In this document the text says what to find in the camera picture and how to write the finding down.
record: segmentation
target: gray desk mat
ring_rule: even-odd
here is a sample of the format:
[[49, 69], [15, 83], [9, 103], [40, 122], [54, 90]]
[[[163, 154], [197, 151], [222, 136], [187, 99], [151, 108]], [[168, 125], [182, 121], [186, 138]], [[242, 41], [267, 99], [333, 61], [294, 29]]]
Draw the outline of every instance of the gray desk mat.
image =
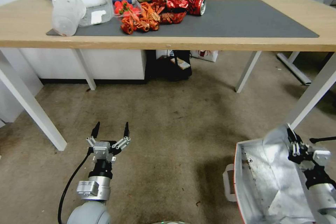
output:
[[[79, 27], [75, 36], [129, 36], [121, 21]], [[54, 30], [47, 35], [58, 35]], [[187, 15], [180, 24], [160, 25], [158, 31], [131, 36], [158, 37], [319, 37], [261, 0], [207, 0], [203, 16]]]

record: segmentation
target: clear plastic cup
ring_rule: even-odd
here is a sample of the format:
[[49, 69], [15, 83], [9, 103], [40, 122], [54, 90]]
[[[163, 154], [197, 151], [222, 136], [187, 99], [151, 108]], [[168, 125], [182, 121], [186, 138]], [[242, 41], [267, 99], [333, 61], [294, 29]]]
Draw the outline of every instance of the clear plastic cup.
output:
[[79, 21], [86, 13], [82, 0], [52, 0], [52, 28], [62, 36], [76, 33]]

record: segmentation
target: table leg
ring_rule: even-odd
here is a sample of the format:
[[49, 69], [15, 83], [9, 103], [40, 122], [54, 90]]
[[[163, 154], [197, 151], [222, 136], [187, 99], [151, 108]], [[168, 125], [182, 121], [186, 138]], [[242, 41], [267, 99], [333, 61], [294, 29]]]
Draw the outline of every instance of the table leg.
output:
[[20, 102], [55, 147], [59, 151], [63, 151], [67, 145], [66, 141], [1, 51], [0, 80]]
[[282, 53], [278, 53], [276, 57], [292, 71], [292, 73], [302, 82], [303, 85], [308, 86], [312, 81], [293, 64], [299, 53], [300, 52], [292, 52], [289, 58], [287, 58]]
[[72, 49], [72, 52], [78, 62], [80, 69], [82, 70], [84, 74], [84, 77], [87, 83], [89, 84], [89, 87], [91, 88], [91, 90], [95, 90], [97, 86], [93, 79], [92, 73], [89, 71], [89, 68], [87, 64], [85, 63], [82, 51], [80, 49]]
[[236, 86], [236, 92], [240, 93], [248, 79], [248, 77], [250, 76], [250, 73], [254, 67], [254, 65], [256, 64], [260, 54], [262, 51], [253, 51], [250, 59], [248, 60], [245, 69], [240, 77], [240, 80], [238, 81], [238, 84]]
[[291, 55], [289, 56], [289, 58], [288, 58], [288, 61], [289, 61], [290, 63], [293, 63], [294, 60], [296, 59], [296, 57], [299, 55], [299, 53], [300, 53], [300, 52], [297, 52], [297, 51], [292, 52], [292, 54], [291, 54]]
[[311, 85], [300, 97], [295, 107], [286, 117], [285, 123], [289, 123], [291, 128], [294, 129], [335, 82], [336, 53], [332, 55]]

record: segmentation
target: red tomato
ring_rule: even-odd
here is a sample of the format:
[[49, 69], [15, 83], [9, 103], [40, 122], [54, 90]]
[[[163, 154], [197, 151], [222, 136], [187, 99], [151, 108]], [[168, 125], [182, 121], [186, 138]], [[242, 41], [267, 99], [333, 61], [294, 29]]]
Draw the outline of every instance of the red tomato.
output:
[[122, 9], [123, 9], [122, 6], [116, 6], [116, 7], [114, 8], [114, 13], [115, 13], [115, 14], [119, 14], [119, 11], [122, 10]]
[[115, 7], [117, 7], [117, 6], [122, 6], [122, 4], [121, 4], [120, 1], [115, 1], [114, 6], [115, 6]]
[[137, 16], [140, 16], [140, 14], [141, 14], [141, 11], [140, 11], [137, 7], [133, 8], [133, 12], [134, 12]]
[[128, 16], [130, 16], [130, 12], [129, 11], [125, 11], [124, 12], [124, 17], [128, 17]]

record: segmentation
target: metal tray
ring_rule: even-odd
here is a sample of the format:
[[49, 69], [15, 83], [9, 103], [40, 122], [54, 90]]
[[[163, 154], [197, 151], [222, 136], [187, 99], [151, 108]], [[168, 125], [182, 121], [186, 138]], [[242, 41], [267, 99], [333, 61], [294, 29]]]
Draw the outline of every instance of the metal tray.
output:
[[288, 160], [287, 131], [282, 126], [263, 139], [237, 143], [234, 165], [223, 174], [228, 200], [228, 170], [234, 170], [236, 200], [245, 224], [313, 222], [294, 163]]

